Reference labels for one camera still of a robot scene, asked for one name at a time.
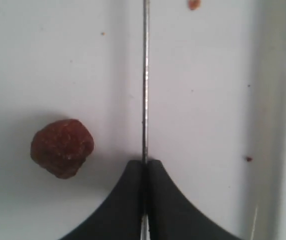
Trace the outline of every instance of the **metal rod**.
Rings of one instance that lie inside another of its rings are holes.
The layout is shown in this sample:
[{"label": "metal rod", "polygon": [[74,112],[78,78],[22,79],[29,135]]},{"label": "metal rod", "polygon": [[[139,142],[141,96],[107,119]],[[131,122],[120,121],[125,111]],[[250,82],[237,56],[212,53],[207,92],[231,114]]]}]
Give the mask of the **metal rod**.
[{"label": "metal rod", "polygon": [[[143,108],[142,108],[142,163],[149,160],[149,50],[150,50],[150,0],[143,0]],[[148,237],[146,196],[143,196],[141,239]]]}]

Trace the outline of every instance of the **white surface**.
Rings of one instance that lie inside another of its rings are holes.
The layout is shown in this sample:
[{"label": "white surface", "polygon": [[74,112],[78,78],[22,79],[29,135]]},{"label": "white surface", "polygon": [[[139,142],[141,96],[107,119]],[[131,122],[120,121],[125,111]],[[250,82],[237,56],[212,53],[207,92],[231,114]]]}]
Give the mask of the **white surface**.
[{"label": "white surface", "polygon": [[[140,1],[0,0],[0,240],[62,237],[140,154],[141,16]],[[150,44],[150,155],[228,231],[286,240],[286,0],[152,1]],[[64,117],[96,143],[65,181],[29,158]]]}]

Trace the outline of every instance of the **black plastic piece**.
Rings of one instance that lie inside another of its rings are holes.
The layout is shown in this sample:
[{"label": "black plastic piece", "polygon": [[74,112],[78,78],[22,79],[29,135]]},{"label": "black plastic piece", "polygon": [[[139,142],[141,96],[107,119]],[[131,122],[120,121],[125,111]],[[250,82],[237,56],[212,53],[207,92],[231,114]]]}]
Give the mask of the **black plastic piece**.
[{"label": "black plastic piece", "polygon": [[240,240],[196,209],[158,160],[147,163],[151,240]]},{"label": "black plastic piece", "polygon": [[102,205],[61,240],[139,240],[142,219],[141,161],[128,162]]}]

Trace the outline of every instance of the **brown crumb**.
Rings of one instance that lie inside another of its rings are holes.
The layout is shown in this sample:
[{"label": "brown crumb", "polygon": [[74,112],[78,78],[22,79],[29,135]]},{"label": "brown crumb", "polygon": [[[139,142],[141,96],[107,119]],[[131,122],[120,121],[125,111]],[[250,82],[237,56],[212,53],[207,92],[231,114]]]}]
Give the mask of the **brown crumb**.
[{"label": "brown crumb", "polygon": [[246,160],[247,162],[252,162],[253,158],[250,157],[250,156],[246,156],[246,157],[245,157],[245,160]]},{"label": "brown crumb", "polygon": [[201,0],[188,0],[188,8],[195,10],[201,6]]}]

